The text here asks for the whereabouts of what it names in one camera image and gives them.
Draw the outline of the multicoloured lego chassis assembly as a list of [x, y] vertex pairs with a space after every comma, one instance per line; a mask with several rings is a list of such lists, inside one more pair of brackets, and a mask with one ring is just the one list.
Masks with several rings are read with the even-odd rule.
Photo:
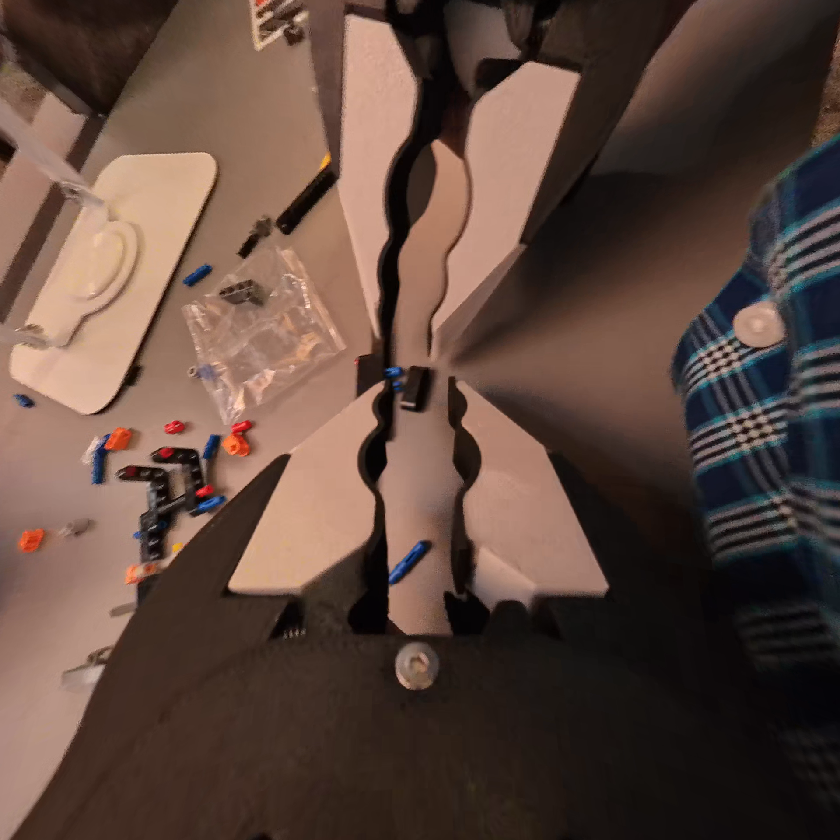
[[206, 478], [203, 459], [193, 448], [160, 447], [151, 454], [152, 465], [128, 465], [117, 472], [121, 482], [145, 486], [147, 509], [141, 514], [134, 538], [140, 560], [130, 566], [125, 583], [135, 590], [140, 605], [167, 568], [167, 535], [179, 513], [195, 518], [221, 508], [227, 499], [216, 493]]

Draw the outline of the black lego gear rack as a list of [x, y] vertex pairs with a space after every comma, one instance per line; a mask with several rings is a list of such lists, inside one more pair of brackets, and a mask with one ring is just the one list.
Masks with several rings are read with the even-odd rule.
[[332, 165], [323, 166], [276, 219], [277, 229], [289, 236], [336, 183]]

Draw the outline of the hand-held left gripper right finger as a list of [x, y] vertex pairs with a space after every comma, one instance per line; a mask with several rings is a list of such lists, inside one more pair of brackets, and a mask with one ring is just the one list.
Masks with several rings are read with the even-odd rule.
[[457, 490], [451, 527], [453, 632], [481, 632], [500, 605], [539, 616], [558, 602], [599, 602], [606, 576], [549, 451], [483, 395], [447, 383]]

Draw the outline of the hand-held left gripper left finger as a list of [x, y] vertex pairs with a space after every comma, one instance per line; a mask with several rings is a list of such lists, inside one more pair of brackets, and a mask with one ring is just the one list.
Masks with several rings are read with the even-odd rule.
[[386, 632], [379, 480], [392, 409], [379, 381], [291, 451], [229, 579], [233, 594], [286, 597], [313, 632]]

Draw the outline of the white book stand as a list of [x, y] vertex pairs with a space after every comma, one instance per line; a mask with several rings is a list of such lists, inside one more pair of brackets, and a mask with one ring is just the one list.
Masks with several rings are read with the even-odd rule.
[[2, 326], [16, 383], [82, 414], [113, 402], [216, 179], [204, 152], [129, 154], [93, 184], [2, 101], [2, 134], [79, 207], [23, 327]]

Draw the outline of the blue plaid shirt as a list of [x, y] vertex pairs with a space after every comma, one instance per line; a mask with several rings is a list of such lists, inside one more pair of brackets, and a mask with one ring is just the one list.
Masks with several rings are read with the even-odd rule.
[[838, 134], [766, 185], [671, 379], [721, 608], [793, 771], [838, 812]]

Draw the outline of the light grey lego panel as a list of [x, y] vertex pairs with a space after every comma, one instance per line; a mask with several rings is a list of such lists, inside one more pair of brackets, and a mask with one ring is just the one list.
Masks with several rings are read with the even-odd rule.
[[81, 665], [62, 672], [59, 681], [60, 687], [63, 690], [76, 693], [92, 691], [102, 677], [112, 652], [113, 646], [101, 647], [92, 651]]

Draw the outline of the clear zip bag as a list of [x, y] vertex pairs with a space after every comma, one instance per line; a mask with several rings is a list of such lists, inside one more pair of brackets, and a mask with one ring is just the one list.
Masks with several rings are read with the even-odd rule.
[[[220, 288], [245, 279], [265, 285], [263, 308], [218, 299]], [[255, 250], [212, 291], [185, 304], [182, 316], [194, 366], [215, 366], [216, 381], [195, 379], [226, 426], [246, 420], [346, 347], [302, 261], [278, 245]]]

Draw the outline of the short black lego piece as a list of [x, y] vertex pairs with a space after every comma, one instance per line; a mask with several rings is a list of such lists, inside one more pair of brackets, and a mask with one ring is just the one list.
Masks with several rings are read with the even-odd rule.
[[400, 407], [403, 411], [421, 413], [427, 404], [433, 374], [430, 368], [412, 365], [404, 371]]

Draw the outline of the dark grey angled lego beam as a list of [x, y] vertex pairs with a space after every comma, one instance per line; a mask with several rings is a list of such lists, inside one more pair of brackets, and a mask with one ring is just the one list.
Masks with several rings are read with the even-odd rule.
[[218, 299], [231, 307], [263, 308], [268, 296], [265, 285], [252, 279], [230, 283], [217, 293]]

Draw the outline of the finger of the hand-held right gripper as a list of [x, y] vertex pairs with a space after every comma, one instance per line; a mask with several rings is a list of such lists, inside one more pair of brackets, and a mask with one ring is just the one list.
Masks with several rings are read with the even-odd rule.
[[344, 19], [339, 199], [374, 352], [384, 364], [394, 356], [409, 177], [442, 127], [452, 69], [441, 31], [363, 14]]
[[472, 109], [464, 155], [469, 200], [429, 324], [431, 359], [453, 352], [524, 252], [524, 231], [580, 81], [579, 72], [526, 62]]

